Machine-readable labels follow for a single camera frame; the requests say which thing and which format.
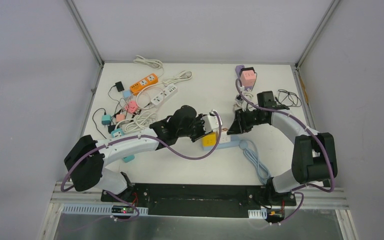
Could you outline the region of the light blue power strip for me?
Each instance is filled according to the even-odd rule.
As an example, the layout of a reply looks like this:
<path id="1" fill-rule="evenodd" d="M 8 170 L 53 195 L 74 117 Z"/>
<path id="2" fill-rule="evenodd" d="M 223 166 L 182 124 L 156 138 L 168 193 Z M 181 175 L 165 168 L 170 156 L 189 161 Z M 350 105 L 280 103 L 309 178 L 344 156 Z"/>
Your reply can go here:
<path id="1" fill-rule="evenodd" d="M 205 151 L 211 150 L 216 145 L 217 138 L 218 137 L 215 133 L 204 136 L 201 139 L 202 149 Z M 236 135 L 222 135 L 216 149 L 219 150 L 238 147 L 240 141 L 241 139 Z"/>

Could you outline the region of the white cube socket adapter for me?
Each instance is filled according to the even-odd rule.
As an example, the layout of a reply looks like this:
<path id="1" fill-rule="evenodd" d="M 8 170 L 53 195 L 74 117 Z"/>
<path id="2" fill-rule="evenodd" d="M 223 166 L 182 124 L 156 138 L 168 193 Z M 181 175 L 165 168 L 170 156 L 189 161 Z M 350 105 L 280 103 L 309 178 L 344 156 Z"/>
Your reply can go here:
<path id="1" fill-rule="evenodd" d="M 219 144 L 227 144 L 232 141 L 231 136 L 228 135 L 227 132 L 227 128 L 222 128 L 222 130 L 218 132 L 217 137 L 219 138 Z"/>

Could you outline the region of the teal power strip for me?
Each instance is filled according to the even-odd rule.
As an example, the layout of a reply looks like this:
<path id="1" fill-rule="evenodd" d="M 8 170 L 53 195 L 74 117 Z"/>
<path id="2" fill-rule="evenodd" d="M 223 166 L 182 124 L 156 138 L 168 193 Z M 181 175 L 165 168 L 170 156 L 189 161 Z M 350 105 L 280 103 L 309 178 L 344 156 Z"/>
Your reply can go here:
<path id="1" fill-rule="evenodd" d="M 122 158 L 124 163 L 129 163 L 129 162 L 131 162 L 134 159 L 135 159 L 134 155 L 128 155 L 128 156 Z"/>

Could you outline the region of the salmon pink charger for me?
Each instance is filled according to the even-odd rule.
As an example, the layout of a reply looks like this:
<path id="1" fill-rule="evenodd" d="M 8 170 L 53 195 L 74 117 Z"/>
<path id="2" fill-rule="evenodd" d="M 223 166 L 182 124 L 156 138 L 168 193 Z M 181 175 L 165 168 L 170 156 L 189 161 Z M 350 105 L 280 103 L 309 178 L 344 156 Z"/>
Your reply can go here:
<path id="1" fill-rule="evenodd" d="M 126 119 L 126 116 L 124 114 L 117 114 L 115 116 L 115 122 L 116 123 L 119 123 L 119 122 L 122 122 Z"/>

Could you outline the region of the teal usb charger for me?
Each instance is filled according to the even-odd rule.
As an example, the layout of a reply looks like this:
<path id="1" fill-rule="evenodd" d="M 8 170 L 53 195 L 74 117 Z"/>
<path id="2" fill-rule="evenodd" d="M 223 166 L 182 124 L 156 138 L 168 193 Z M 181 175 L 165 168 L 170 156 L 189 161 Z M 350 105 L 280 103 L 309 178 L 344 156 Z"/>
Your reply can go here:
<path id="1" fill-rule="evenodd" d="M 101 124 L 104 126 L 109 126 L 112 122 L 112 117 L 109 114 L 104 114 L 101 117 Z"/>

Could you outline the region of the yellow white cube socket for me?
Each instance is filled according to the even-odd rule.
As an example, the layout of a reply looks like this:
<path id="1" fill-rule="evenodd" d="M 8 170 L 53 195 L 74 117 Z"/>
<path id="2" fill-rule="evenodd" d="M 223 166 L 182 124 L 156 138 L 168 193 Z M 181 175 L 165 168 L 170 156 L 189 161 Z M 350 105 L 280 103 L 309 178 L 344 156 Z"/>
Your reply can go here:
<path id="1" fill-rule="evenodd" d="M 204 150 L 213 148 L 218 139 L 218 133 L 212 132 L 201 139 L 201 146 Z"/>

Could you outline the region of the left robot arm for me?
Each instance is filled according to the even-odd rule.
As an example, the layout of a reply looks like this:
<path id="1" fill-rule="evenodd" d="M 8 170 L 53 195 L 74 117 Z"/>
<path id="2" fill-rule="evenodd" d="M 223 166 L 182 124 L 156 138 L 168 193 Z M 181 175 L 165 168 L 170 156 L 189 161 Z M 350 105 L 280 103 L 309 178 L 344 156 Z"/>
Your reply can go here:
<path id="1" fill-rule="evenodd" d="M 98 188 L 112 193 L 120 202 L 127 202 L 133 195 L 128 177 L 123 172 L 108 169 L 107 165 L 128 156 L 164 148 L 181 158 L 195 160 L 195 157 L 177 152 L 172 145 L 179 138 L 195 142 L 221 128 L 222 119 L 216 110 L 209 114 L 197 114 L 193 107 L 183 105 L 174 114 L 135 133 L 101 140 L 84 135 L 63 160 L 67 174 L 63 178 L 61 191 L 75 189 L 84 192 Z"/>

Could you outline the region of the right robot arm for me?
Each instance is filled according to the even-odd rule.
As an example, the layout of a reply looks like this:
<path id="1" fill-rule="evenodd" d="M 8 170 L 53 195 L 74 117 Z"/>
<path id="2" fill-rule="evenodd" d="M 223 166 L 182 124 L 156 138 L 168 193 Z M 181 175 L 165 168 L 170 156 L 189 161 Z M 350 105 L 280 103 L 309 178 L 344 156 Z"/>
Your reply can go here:
<path id="1" fill-rule="evenodd" d="M 234 120 L 227 133 L 239 135 L 250 132 L 254 126 L 268 124 L 278 129 L 293 143 L 291 167 L 286 172 L 269 177 L 264 200 L 276 205 L 284 193 L 314 186 L 315 182 L 330 181 L 332 192 L 338 174 L 335 140 L 328 132 L 318 132 L 293 115 L 288 106 L 278 103 L 272 91 L 257 94 L 258 104 L 246 98 L 244 92 L 237 97 L 241 107 L 234 112 Z"/>

